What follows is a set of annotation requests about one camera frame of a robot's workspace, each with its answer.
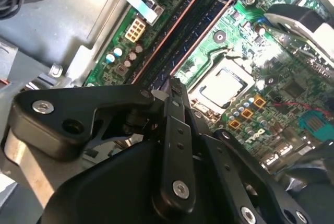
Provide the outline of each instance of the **integrated circuit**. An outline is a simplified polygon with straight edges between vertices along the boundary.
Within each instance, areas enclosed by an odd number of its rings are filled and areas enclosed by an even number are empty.
[[[303,92],[305,92],[305,89],[294,80],[285,85],[283,90],[294,99],[298,98]]]

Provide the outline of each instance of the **small capacitor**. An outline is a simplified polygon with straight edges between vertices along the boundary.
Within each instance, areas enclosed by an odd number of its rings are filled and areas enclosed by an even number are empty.
[[[267,126],[267,125],[268,125],[268,121],[267,121],[263,116],[260,116],[259,118],[257,118],[257,121],[258,121],[262,126]]]
[[[246,95],[246,100],[249,102],[249,103],[253,103],[255,101],[254,97],[252,95]]]
[[[115,56],[111,53],[107,54],[105,60],[108,64],[115,62]]]
[[[259,24],[255,25],[254,31],[257,32],[260,36],[263,36],[266,34],[266,29]]]
[[[247,100],[245,100],[245,99],[241,100],[240,103],[241,103],[244,107],[246,107],[246,108],[249,107],[249,102],[248,102]]]
[[[143,52],[143,50],[144,50],[144,48],[142,47],[141,44],[137,44],[137,45],[135,46],[135,51],[136,51],[136,53],[141,53],[141,52]]]
[[[242,141],[243,141],[243,138],[242,138],[241,135],[237,135],[235,138],[236,138],[236,140],[237,140],[238,142],[242,142]]]
[[[255,134],[255,132],[253,131],[253,129],[250,126],[246,127],[245,131],[246,131],[247,134],[249,134],[251,136],[253,136]]]
[[[227,118],[228,118],[230,121],[234,121],[234,120],[235,120],[235,117],[233,116],[232,113],[227,113],[226,116],[227,116]]]
[[[235,109],[235,108],[233,108],[233,109],[231,110],[231,113],[232,113],[235,117],[238,117],[238,116],[240,115],[240,112],[238,112],[238,110]]]
[[[237,104],[235,107],[238,109],[239,112],[243,112],[245,110],[245,108],[241,104]]]
[[[128,60],[126,60],[125,62],[124,62],[124,66],[126,66],[126,67],[131,67],[131,61],[128,61]]]
[[[134,61],[136,58],[137,58],[137,54],[136,53],[134,53],[134,52],[130,52],[129,53],[129,59],[131,61]]]
[[[116,57],[121,57],[122,54],[123,54],[123,50],[122,50],[122,49],[120,49],[120,48],[115,48],[115,49],[114,49],[114,55],[115,55]]]

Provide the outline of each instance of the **gray metal panel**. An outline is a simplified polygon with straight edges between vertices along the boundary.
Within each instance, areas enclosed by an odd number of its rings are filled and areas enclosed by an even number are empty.
[[[91,48],[112,11],[113,0],[46,0],[26,4],[0,21],[0,37],[36,60],[65,69],[81,45]]]

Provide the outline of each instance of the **orange component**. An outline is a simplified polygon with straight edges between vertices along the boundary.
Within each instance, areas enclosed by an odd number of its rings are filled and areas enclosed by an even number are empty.
[[[241,113],[241,115],[242,115],[243,117],[245,117],[246,119],[249,119],[250,117],[253,116],[253,112],[252,112],[251,110],[249,110],[249,109],[245,109],[245,110]]]
[[[234,129],[238,129],[240,125],[241,125],[241,123],[237,120],[234,120],[234,121],[229,123],[229,126],[234,128]]]
[[[260,95],[255,95],[254,104],[258,108],[262,108],[267,102]]]

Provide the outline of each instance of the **red wire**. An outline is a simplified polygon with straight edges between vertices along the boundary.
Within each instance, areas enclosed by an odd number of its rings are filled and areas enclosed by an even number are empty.
[[[321,108],[313,108],[312,106],[310,106],[309,104],[305,104],[305,103],[299,103],[299,102],[284,102],[284,103],[274,103],[274,105],[280,106],[280,105],[301,105],[302,107],[309,109],[309,110],[315,110],[318,112],[323,113],[324,115],[331,117],[332,114],[326,110],[323,110]]]

